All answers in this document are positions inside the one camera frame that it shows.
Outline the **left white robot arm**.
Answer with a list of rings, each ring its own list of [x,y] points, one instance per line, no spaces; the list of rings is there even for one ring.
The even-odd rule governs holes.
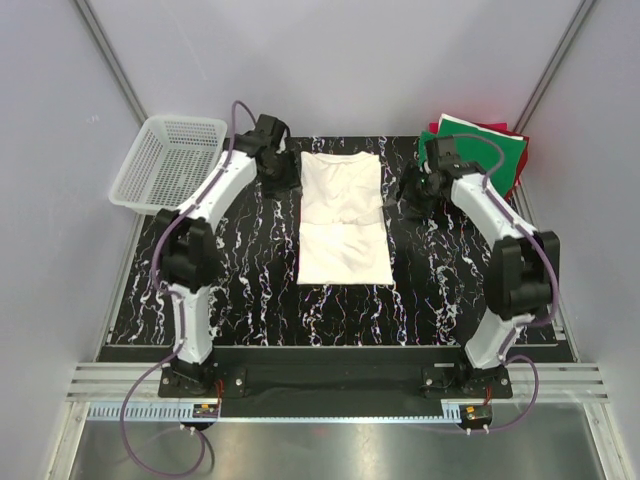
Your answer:
[[[296,155],[286,148],[290,135],[284,121],[260,115],[253,129],[231,136],[221,160],[186,201],[156,214],[161,233],[151,273],[171,299],[175,324],[173,352],[162,362],[162,387],[203,396],[221,385],[209,333],[209,294],[220,275],[215,232],[254,180],[266,198],[301,187]]]

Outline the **white t shirt red print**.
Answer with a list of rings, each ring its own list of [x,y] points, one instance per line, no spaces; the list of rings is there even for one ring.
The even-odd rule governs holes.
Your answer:
[[[390,285],[382,165],[376,154],[303,152],[300,285]]]

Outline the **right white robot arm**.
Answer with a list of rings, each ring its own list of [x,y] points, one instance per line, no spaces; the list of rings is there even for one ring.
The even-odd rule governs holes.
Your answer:
[[[475,225],[491,249],[483,280],[486,310],[463,347],[446,384],[466,396],[476,396],[498,382],[507,353],[525,328],[548,325],[559,301],[560,240],[539,231],[509,206],[491,182],[506,155],[493,140],[474,140],[492,147],[497,163],[484,169],[465,161],[456,142],[459,135],[420,137],[418,162],[407,166],[395,196],[409,210],[428,217],[449,202]]]

